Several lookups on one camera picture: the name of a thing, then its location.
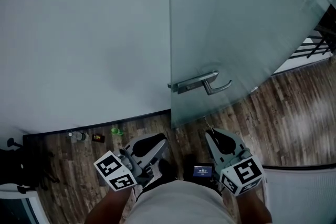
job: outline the black and white marker cube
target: black and white marker cube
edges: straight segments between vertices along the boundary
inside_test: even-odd
[[[94,166],[114,191],[129,188],[137,184],[131,171],[111,151],[106,152],[100,157],[94,163]]]
[[[264,177],[264,169],[256,156],[222,169],[220,182],[235,196],[242,194],[259,184]]]

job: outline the person's left arm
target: person's left arm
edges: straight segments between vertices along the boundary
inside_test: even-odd
[[[119,224],[132,188],[110,190],[87,215],[85,224]]]

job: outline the forearm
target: forearm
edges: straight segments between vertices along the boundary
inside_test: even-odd
[[[110,190],[88,214],[85,224],[119,224],[131,191],[132,188],[121,191]]]
[[[237,197],[237,203],[242,224],[272,223],[272,216],[264,203],[258,198],[254,189]]]

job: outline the green object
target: green object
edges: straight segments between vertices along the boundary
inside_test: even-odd
[[[122,132],[122,130],[118,129],[118,128],[112,128],[111,129],[111,133],[112,134],[116,134],[116,135],[119,135],[119,136],[122,136],[124,133]]]

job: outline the clear bottle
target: clear bottle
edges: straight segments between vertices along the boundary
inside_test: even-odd
[[[81,132],[70,132],[69,136],[71,138],[74,138],[75,140],[85,140],[86,139],[86,134],[85,133],[81,133]]]

